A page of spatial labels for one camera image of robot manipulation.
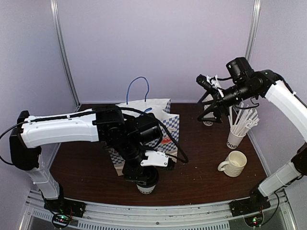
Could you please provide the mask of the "blue checkered paper bag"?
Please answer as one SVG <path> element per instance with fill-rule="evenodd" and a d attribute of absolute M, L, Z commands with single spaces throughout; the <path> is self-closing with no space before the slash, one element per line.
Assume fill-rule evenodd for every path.
<path fill-rule="evenodd" d="M 147 92 L 142 100 L 129 101 L 129 92 L 132 84 L 138 80 L 144 79 L 147 84 Z M 179 141 L 179 115 L 171 114 L 171 99 L 147 99 L 149 93 L 149 82 L 145 77 L 137 77 L 129 84 L 126 94 L 126 102 L 116 104 L 119 107 L 133 108 L 140 111 L 143 111 L 147 114 L 152 113 L 154 116 L 160 120 L 167 130 L 170 132 L 171 136 L 178 142 Z M 132 112 L 132 111 L 123 111 L 124 115 L 131 115 L 133 117 L 139 118 L 143 115 Z M 170 137 L 167 135 L 165 130 L 160 126 L 161 132 L 156 130 L 157 127 L 154 127 L 153 130 L 147 130 L 140 133 L 142 137 L 143 145 L 149 146 L 157 151 L 171 154 L 172 156 L 177 156 L 177 147 L 172 142 Z M 115 167 L 115 170 L 118 176 L 122 176 L 122 169 L 125 163 L 125 160 L 117 153 L 113 148 L 108 149 L 108 152 L 111 156 L 111 160 Z"/>

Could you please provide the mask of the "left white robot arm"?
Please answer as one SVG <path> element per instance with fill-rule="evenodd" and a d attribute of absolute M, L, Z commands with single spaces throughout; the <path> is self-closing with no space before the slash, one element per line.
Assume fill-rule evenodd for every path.
<path fill-rule="evenodd" d="M 31 116 L 23 111 L 12 129 L 9 144 L 13 165 L 26 171 L 51 206 L 64 213 L 69 209 L 69 202 L 62 197 L 59 183 L 43 164 L 43 145 L 103 142 L 124 159 L 126 180 L 136 183 L 144 193 L 157 184 L 157 167 L 168 165 L 166 154 L 146 147 L 146 143 L 161 136 L 159 120 L 153 114 L 141 113 L 134 117 L 113 106 L 49 117 Z"/>

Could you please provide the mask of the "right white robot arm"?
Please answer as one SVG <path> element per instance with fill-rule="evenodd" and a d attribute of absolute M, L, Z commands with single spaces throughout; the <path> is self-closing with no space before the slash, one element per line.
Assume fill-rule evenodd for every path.
<path fill-rule="evenodd" d="M 286 150 L 286 142 L 294 140 L 296 137 L 287 128 L 287 124 L 292 124 L 303 140 L 307 139 L 307 106 L 294 90 L 286 82 L 282 74 L 286 74 L 294 83 L 307 81 L 306 76 L 300 77 L 303 67 L 289 60 L 263 59 L 255 61 L 261 70 L 254 71 L 244 57 L 237 57 L 227 63 L 226 68 L 230 74 L 233 85 L 227 89 L 216 86 L 216 81 L 206 76 L 199 75 L 196 82 L 203 87 L 206 92 L 203 97 L 211 95 L 212 100 L 204 102 L 207 108 L 197 118 L 200 122 L 221 123 L 221 114 L 230 115 L 228 108 L 240 102 L 262 97 L 266 99 L 274 108 L 266 107 L 266 118 L 275 122 L 274 131 L 282 134 L 280 141 L 269 138 L 272 144 L 281 144 L 280 149 Z"/>

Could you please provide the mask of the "stack of white paper cups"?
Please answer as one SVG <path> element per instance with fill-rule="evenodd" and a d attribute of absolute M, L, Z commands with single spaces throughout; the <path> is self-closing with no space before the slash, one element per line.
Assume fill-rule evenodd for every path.
<path fill-rule="evenodd" d="M 206 125 L 206 126 L 212 126 L 213 125 L 213 122 L 209 119 L 215 119 L 215 116 L 214 116 L 214 113 L 213 112 L 209 112 L 208 114 L 204 115 L 203 116 L 203 124 Z"/>

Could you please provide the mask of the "bundle of white wrapped straws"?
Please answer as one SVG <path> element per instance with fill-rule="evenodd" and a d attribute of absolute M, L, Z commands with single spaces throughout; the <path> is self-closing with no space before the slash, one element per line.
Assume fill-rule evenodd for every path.
<path fill-rule="evenodd" d="M 229 107 L 228 121 L 230 131 L 236 136 L 243 137 L 258 125 L 260 118 L 255 108 L 244 107 L 243 103 L 239 107 Z"/>

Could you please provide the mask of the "white cup holding straws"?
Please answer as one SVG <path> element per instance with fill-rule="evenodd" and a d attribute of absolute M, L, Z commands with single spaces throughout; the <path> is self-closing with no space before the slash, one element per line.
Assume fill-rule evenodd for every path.
<path fill-rule="evenodd" d="M 229 132 L 228 139 L 226 142 L 227 147 L 230 149 L 236 149 L 245 136 L 246 134 L 243 134 L 243 135 L 236 134 L 233 131 L 233 128 L 230 128 L 230 132 Z"/>

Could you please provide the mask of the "white ceramic mug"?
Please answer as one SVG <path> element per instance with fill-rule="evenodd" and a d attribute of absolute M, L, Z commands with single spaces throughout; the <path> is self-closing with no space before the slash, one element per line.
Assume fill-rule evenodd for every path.
<path fill-rule="evenodd" d="M 246 164 L 247 158 L 245 154 L 235 150 L 230 152 L 226 159 L 218 165 L 217 170 L 225 173 L 229 177 L 238 177 Z"/>

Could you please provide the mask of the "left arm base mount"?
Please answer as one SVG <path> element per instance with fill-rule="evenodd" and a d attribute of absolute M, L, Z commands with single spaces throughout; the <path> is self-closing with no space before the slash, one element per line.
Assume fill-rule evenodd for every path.
<path fill-rule="evenodd" d="M 69 199 L 44 199 L 44 208 L 52 214 L 51 223 L 57 229 L 63 229 L 70 225 L 73 217 L 82 218 L 86 204 Z"/>

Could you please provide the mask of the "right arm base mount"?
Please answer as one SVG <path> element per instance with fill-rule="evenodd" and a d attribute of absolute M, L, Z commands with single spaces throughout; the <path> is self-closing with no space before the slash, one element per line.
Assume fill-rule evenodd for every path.
<path fill-rule="evenodd" d="M 233 200 L 229 203 L 233 217 L 243 216 L 247 226 L 256 228 L 264 223 L 263 211 L 271 207 L 269 201 L 260 204 L 252 204 L 250 198 Z"/>

